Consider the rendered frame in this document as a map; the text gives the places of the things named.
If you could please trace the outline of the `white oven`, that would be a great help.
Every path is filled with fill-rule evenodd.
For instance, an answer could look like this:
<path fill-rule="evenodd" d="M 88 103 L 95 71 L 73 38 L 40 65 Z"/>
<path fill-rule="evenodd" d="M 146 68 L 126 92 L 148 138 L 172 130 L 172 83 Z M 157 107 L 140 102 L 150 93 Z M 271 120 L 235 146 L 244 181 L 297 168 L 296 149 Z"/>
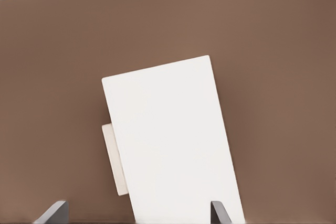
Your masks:
<path fill-rule="evenodd" d="M 208 224 L 211 202 L 245 218 L 211 59 L 102 79 L 137 223 Z"/>

